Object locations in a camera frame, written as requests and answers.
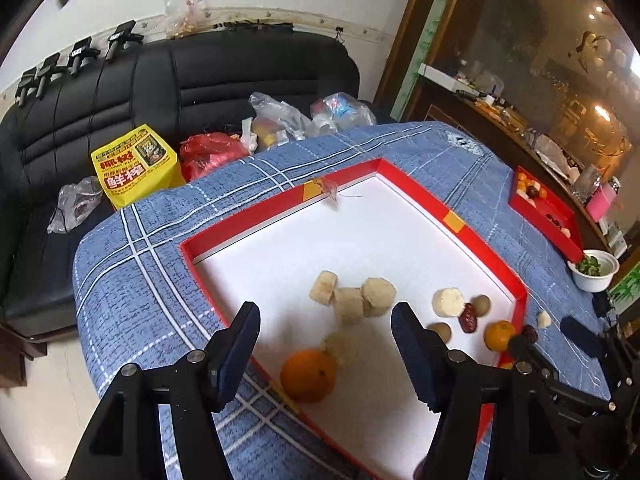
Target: red date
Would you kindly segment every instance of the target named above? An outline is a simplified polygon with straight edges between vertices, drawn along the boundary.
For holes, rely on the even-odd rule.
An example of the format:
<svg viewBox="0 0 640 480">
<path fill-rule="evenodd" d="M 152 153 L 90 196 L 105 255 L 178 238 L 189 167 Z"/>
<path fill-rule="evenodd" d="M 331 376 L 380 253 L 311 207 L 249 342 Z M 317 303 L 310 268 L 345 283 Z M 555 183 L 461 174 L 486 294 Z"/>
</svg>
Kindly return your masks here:
<svg viewBox="0 0 640 480">
<path fill-rule="evenodd" d="M 538 341 L 538 332 L 531 325 L 525 325 L 522 327 L 522 332 L 520 335 L 530 345 L 535 344 Z"/>
<path fill-rule="evenodd" d="M 478 316 L 476 316 L 476 308 L 471 303 L 465 303 L 465 309 L 458 317 L 462 332 L 472 334 L 478 330 Z"/>
</svg>

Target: table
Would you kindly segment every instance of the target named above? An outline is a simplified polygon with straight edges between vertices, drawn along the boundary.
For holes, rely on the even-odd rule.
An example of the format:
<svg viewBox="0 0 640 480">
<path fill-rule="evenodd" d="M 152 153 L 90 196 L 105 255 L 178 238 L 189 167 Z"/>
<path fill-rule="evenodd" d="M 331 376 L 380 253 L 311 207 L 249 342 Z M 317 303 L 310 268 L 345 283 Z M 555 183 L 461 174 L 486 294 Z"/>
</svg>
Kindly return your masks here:
<svg viewBox="0 0 640 480">
<path fill-rule="evenodd" d="M 559 331 L 567 315 L 602 329 L 591 295 L 574 285 L 551 243 L 509 207 L 513 171 L 486 147 L 439 122 L 354 128 L 290 142 L 156 192 L 98 225 L 80 243 L 73 265 L 80 341 L 98 394 L 123 364 L 173 363 L 189 349 L 202 348 L 221 327 L 186 269 L 181 241 L 281 190 L 379 157 L 452 208 L 522 277 L 529 291 L 525 322 L 535 324 L 543 308 L 554 321 L 539 331 L 538 348 L 561 371 L 561 380 L 608 398 L 597 361 Z M 369 478 L 297 420 L 253 367 L 238 394 L 214 414 L 236 480 Z M 179 479 L 169 411 L 161 407 L 160 413 L 168 477 Z M 484 475 L 487 446 L 485 438 L 472 478 Z"/>
</svg>

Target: black leather sofa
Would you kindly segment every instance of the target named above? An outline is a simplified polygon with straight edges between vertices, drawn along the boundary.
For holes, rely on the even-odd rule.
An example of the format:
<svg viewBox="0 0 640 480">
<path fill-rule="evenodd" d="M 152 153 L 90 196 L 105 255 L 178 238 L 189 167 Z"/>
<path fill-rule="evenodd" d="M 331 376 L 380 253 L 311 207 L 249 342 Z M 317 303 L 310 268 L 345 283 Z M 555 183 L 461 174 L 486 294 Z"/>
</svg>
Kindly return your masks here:
<svg viewBox="0 0 640 480">
<path fill-rule="evenodd" d="M 260 91 L 309 114 L 316 99 L 358 94 L 337 41 L 286 28 L 226 30 L 133 45 L 32 92 L 0 123 L 0 322 L 31 340 L 76 324 L 72 261 L 82 236 L 112 214 L 100 206 L 69 234 L 47 234 L 58 190 L 94 174 L 89 154 L 140 124 L 174 149 L 192 134 L 240 130 Z"/>
</svg>

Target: red plastic bag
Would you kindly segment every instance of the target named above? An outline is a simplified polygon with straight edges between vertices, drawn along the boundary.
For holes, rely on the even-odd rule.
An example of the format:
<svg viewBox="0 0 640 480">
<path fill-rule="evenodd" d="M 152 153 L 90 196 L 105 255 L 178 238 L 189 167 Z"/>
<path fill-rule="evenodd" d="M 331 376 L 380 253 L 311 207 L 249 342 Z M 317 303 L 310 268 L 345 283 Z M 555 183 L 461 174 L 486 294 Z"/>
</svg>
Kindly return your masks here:
<svg viewBox="0 0 640 480">
<path fill-rule="evenodd" d="M 180 144 L 182 176 L 190 182 L 247 155 L 240 141 L 227 134 L 194 135 Z"/>
</svg>

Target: white bowl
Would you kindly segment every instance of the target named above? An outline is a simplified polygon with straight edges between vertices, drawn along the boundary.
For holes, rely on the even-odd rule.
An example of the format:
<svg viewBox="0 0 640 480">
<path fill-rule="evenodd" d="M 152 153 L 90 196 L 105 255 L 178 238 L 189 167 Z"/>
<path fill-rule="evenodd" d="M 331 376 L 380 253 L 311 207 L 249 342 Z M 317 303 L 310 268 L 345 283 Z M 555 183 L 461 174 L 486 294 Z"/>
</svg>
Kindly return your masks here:
<svg viewBox="0 0 640 480">
<path fill-rule="evenodd" d="M 567 265 L 574 274 L 574 282 L 585 292 L 602 292 L 605 290 L 613 275 L 620 270 L 620 264 L 615 256 L 606 253 L 605 251 L 598 251 L 596 249 L 587 249 L 584 251 L 587 256 L 595 256 L 600 264 L 600 276 L 587 276 L 581 273 L 575 268 L 575 265 L 571 262 L 567 262 Z"/>
</svg>

